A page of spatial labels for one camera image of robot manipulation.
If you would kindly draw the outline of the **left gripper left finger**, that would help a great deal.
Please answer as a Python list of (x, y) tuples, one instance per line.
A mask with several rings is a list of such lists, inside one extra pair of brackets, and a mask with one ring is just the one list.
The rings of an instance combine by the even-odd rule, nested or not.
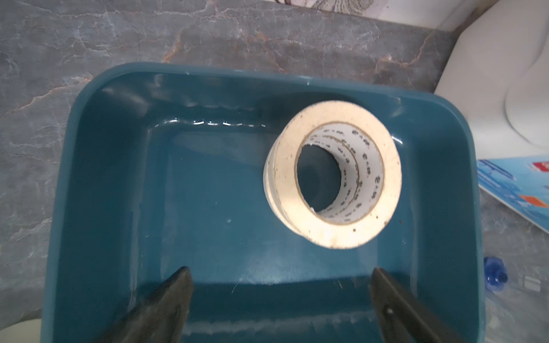
[(95, 342), (179, 342), (190, 313), (194, 284), (179, 268)]

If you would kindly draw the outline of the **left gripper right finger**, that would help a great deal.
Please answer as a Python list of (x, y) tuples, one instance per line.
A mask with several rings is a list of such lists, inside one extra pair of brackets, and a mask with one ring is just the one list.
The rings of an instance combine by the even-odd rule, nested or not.
[(462, 342), (387, 271), (373, 270), (370, 298), (384, 342)]

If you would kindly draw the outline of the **cream masking tape roll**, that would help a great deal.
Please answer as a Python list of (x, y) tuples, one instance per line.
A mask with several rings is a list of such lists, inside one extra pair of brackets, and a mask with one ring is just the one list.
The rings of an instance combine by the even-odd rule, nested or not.
[[(268, 172), (271, 193), (297, 229), (310, 230), (312, 243), (333, 250), (362, 246), (381, 233), (397, 208), (403, 173), (393, 138), (377, 117), (347, 101), (322, 101), (300, 111), (279, 137)], [(327, 151), (340, 171), (337, 196), (319, 212), (301, 203), (293, 179), (292, 158), (307, 145)]]
[(40, 343), (41, 319), (18, 322), (0, 331), (0, 343)]

